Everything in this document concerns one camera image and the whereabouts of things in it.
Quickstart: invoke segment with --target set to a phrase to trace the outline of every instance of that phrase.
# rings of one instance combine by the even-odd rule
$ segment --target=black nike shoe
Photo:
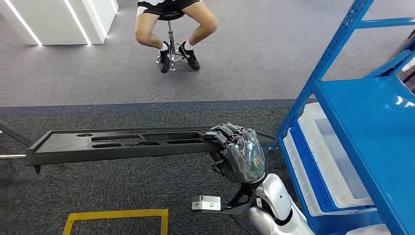
[[[193,70],[199,70],[200,69],[200,65],[199,65],[199,61],[197,61],[196,56],[194,55],[194,50],[186,50],[184,48],[184,44],[186,42],[182,43],[182,45],[179,47],[179,52],[180,54],[182,54],[182,56],[184,56],[187,59],[187,62],[189,63],[190,67]]]
[[[170,53],[170,47],[167,42],[163,42],[167,45],[167,50],[160,51],[160,71],[162,73],[167,73],[170,69],[170,59],[169,59],[169,53]]]

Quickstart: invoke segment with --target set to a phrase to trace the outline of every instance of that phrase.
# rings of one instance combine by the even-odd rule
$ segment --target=white storage bin
[[[391,232],[385,224],[376,224],[349,231],[346,235],[391,235]]]
[[[298,122],[336,207],[373,205],[320,104],[307,104]]]
[[[291,128],[288,129],[288,134],[284,138],[284,146],[288,153],[288,158],[290,159],[291,166],[293,167],[294,174],[296,175],[298,184],[300,185],[300,190],[302,196],[307,205],[308,211],[311,216],[321,216],[321,215],[344,215],[344,214],[353,214],[360,213],[359,210],[347,210],[347,211],[336,211],[336,212],[322,212],[317,203],[316,196],[311,188],[310,181],[305,173],[304,166],[301,162],[297,148],[295,147],[294,140],[290,132]]]

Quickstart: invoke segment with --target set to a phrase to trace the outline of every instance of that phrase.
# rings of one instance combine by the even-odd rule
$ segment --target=robot finger
[[[243,129],[242,126],[233,125],[230,122],[225,123],[225,126],[227,126],[233,132],[236,132],[237,130]]]
[[[204,139],[217,140],[223,147],[226,147],[228,140],[220,131],[208,131],[203,135]]]
[[[211,130],[222,132],[226,138],[229,138],[233,134],[233,131],[229,129],[225,124],[220,124],[219,126],[215,126]]]

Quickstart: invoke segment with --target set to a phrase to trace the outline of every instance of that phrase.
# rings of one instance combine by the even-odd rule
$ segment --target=stool seat
[[[160,21],[173,21],[176,20],[184,15],[183,11],[169,11],[163,13],[160,17]]]

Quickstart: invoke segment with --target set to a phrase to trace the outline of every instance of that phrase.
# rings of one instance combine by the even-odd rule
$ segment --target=blue metal shelving rack
[[[410,150],[415,144],[415,96],[396,77],[415,56],[415,49],[410,47],[415,38],[363,78],[322,81],[354,30],[415,25],[415,17],[363,21],[372,2],[354,1],[277,131],[297,198],[317,235],[377,223],[385,223],[394,235],[415,235],[415,152]],[[311,94],[316,96],[378,211],[317,217],[309,214],[282,140]]]

